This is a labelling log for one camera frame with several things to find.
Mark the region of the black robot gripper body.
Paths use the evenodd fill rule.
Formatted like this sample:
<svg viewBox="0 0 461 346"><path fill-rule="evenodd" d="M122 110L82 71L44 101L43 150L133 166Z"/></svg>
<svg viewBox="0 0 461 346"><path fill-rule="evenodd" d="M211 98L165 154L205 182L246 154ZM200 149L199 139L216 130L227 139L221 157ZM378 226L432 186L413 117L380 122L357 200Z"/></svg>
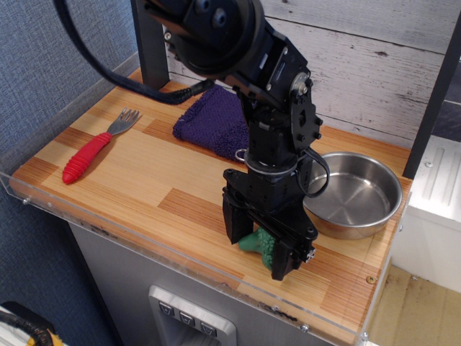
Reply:
<svg viewBox="0 0 461 346"><path fill-rule="evenodd" d="M303 210L305 197L316 197L309 192L313 158L307 154L291 161L287 167L249 167L247 172L227 169L223 173L224 189L234 189L248 206L254 225L262 227L276 240L288 238L303 246L303 261L313 258L318 232Z"/></svg>

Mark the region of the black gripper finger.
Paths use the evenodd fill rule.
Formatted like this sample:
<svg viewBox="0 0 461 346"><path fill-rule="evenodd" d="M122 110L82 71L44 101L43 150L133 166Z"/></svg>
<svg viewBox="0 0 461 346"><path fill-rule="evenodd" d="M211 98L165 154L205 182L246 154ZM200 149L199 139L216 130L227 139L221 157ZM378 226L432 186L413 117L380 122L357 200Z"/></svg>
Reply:
<svg viewBox="0 0 461 346"><path fill-rule="evenodd" d="M248 210L245 200L234 189L223 190L223 217L231 244L238 243L253 232L254 222Z"/></svg>
<svg viewBox="0 0 461 346"><path fill-rule="evenodd" d="M300 242L288 238L276 240L272 255L272 279L282 281L289 272L297 270L303 262L303 255Z"/></svg>

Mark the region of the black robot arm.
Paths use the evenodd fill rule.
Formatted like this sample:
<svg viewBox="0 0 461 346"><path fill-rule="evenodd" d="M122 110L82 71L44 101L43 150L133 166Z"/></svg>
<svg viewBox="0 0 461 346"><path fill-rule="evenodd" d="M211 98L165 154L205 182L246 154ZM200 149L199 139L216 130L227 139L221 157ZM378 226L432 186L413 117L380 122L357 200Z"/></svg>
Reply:
<svg viewBox="0 0 461 346"><path fill-rule="evenodd" d="M274 238L272 278L282 280L314 255L318 232L303 209L321 119L311 100L310 71L300 51L266 20L259 1L146 1L165 26L175 56L207 83L221 81L241 101L249 129L247 172L223 176L223 215L237 243L254 226Z"/></svg>

